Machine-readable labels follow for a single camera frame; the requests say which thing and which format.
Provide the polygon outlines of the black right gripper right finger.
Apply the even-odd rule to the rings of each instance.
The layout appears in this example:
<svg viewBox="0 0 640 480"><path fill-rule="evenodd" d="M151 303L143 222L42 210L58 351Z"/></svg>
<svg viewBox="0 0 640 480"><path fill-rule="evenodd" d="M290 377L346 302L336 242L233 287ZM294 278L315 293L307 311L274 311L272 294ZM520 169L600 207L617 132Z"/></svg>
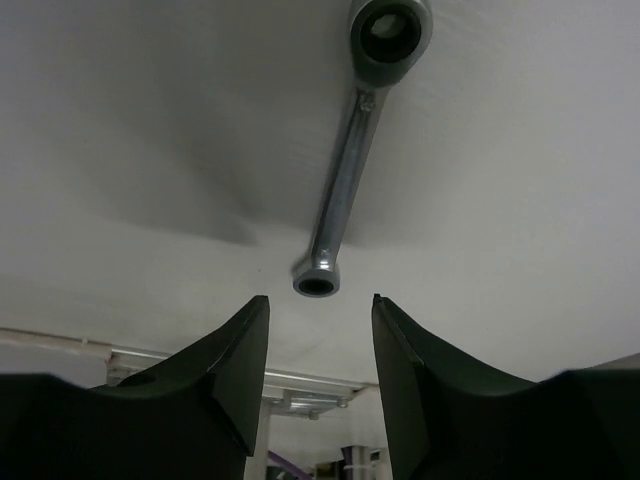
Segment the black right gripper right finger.
<svg viewBox="0 0 640 480"><path fill-rule="evenodd" d="M372 330L395 478L638 477L637 370L528 381L456 348L381 295Z"/></svg>

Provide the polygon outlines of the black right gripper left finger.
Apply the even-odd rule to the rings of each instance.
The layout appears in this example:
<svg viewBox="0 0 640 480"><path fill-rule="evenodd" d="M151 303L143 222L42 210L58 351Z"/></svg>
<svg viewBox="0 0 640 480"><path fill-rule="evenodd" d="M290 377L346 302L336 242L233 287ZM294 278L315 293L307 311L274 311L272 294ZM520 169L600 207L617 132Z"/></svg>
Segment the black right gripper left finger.
<svg viewBox="0 0 640 480"><path fill-rule="evenodd" d="M233 366L186 382L134 375L86 389L49 374L1 379L5 479L240 479L255 450L269 332L256 296L202 337Z"/></svg>

